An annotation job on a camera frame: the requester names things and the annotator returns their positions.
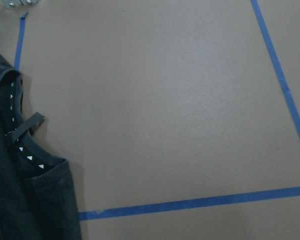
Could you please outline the black graphic t-shirt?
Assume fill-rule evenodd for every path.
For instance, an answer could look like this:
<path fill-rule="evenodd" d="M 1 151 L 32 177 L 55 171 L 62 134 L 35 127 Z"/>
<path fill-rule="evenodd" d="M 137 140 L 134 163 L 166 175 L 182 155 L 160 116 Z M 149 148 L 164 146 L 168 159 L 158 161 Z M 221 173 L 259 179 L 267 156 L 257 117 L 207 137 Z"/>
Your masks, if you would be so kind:
<path fill-rule="evenodd" d="M 79 240 L 69 162 L 36 143 L 22 116 L 22 75 L 0 55 L 0 240 Z"/>

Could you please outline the brown paper table cover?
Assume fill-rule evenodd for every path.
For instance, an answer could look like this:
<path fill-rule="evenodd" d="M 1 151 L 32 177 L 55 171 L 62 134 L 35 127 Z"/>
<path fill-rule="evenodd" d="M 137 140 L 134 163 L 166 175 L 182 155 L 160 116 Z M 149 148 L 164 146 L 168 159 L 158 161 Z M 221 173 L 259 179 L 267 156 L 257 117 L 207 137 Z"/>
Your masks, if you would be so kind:
<path fill-rule="evenodd" d="M 0 2 L 34 139 L 81 213 L 300 187 L 300 139 L 250 0 Z"/>

